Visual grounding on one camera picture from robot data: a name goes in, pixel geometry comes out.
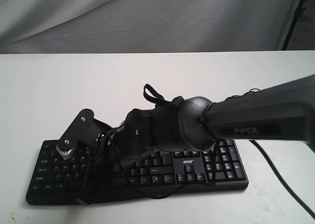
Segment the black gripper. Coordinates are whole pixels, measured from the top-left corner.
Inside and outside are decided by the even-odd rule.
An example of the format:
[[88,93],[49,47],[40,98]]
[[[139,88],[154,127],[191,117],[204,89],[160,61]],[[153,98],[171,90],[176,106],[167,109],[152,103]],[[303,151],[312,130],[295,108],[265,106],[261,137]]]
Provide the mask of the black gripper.
[[132,109],[117,127],[95,118],[91,109],[81,110],[56,149],[65,160],[86,145],[92,160],[137,160],[154,149],[154,109]]

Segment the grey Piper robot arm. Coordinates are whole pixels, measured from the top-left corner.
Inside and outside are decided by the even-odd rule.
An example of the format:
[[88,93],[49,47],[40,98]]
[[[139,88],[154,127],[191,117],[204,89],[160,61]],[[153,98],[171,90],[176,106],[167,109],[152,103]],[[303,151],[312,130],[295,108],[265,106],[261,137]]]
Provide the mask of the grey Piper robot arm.
[[82,110],[57,142],[58,153],[67,160],[87,146],[132,162],[155,150],[208,151],[223,139],[293,140],[315,147],[313,75],[221,102],[202,96],[167,101],[149,84],[143,96],[155,107],[131,110],[116,128]]

